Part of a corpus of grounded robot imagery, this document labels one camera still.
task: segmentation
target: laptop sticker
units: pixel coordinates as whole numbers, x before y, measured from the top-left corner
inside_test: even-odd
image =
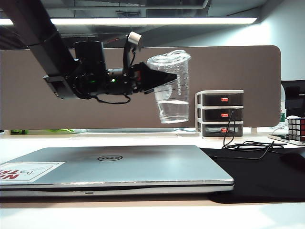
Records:
[[[0,183],[32,183],[65,162],[13,162],[0,165]]]

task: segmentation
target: dell logo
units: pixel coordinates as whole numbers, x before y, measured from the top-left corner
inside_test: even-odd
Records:
[[[117,161],[121,160],[122,156],[101,156],[98,158],[99,161]]]

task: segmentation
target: white wall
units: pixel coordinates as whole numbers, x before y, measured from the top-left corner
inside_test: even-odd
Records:
[[[255,25],[211,32],[161,46],[276,45],[282,80],[305,79],[305,0],[285,0]]]

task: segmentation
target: black mouse pad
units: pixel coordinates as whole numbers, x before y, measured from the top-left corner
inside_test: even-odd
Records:
[[[264,152],[236,152],[228,149],[201,148],[211,156],[259,157]],[[259,203],[305,201],[305,172],[280,160],[290,148],[273,149],[260,160],[213,159],[234,178],[234,190],[208,195],[218,203]]]

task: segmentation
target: ceiling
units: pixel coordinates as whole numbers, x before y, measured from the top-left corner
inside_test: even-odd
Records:
[[[42,0],[51,18],[130,17],[258,17],[269,0]],[[7,18],[0,10],[0,17]],[[222,26],[57,26],[67,47],[83,40],[104,42],[105,47],[122,47],[130,31],[143,36],[143,46],[158,46]],[[24,49],[14,26],[0,26],[0,49]]]

